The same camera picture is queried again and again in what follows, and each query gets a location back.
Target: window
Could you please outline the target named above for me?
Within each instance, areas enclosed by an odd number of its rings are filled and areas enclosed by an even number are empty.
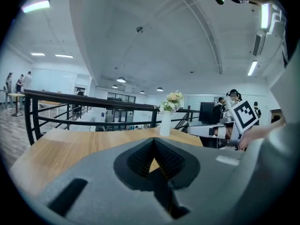
[[[129,101],[130,103],[135,103],[135,97],[129,96]]]
[[[112,93],[109,92],[107,94],[107,100],[114,100],[114,101],[120,101],[120,102],[127,102],[127,103],[135,103],[135,97],[118,94],[118,93]]]

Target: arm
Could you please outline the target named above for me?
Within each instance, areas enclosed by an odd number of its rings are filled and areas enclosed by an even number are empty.
[[[265,138],[272,130],[282,127],[285,125],[285,119],[282,118],[272,124],[266,126],[253,126],[251,129],[244,133],[244,136],[239,143],[239,149],[244,149],[248,144],[259,138]]]

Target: white robot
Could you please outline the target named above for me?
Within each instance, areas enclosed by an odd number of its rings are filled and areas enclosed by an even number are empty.
[[[257,114],[249,102],[242,100],[229,110],[221,113],[220,123],[210,125],[194,126],[193,123],[187,128],[191,135],[217,139],[217,148],[237,147],[243,133],[251,128],[258,121]],[[226,127],[232,127],[232,134],[229,140],[226,139]]]

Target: computer monitor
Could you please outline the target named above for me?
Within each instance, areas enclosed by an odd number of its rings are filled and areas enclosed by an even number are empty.
[[[204,103],[201,102],[200,105],[200,114],[199,121],[203,124],[213,124],[214,123],[214,114],[213,109],[215,107],[215,103]]]

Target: desk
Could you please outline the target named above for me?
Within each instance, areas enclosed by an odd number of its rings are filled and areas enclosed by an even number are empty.
[[[38,102],[39,105],[44,105],[44,106],[48,106],[48,107],[54,107],[54,106],[58,106],[58,105],[62,105],[63,103],[56,103],[56,102],[49,102],[49,101],[39,101]],[[60,113],[60,108],[56,108],[56,115],[59,115]]]
[[[9,96],[15,97],[15,113],[12,114],[13,117],[20,117],[23,115],[23,113],[18,112],[18,101],[19,101],[19,97],[24,97],[24,94],[20,94],[20,93],[8,93]]]
[[[38,196],[49,182],[83,157],[150,137],[162,137],[158,127],[118,132],[74,132],[52,128],[20,156],[11,167],[10,175],[15,184]],[[171,129],[170,136],[164,138],[202,146],[199,137],[175,129]],[[154,161],[150,170],[156,168],[158,164]]]

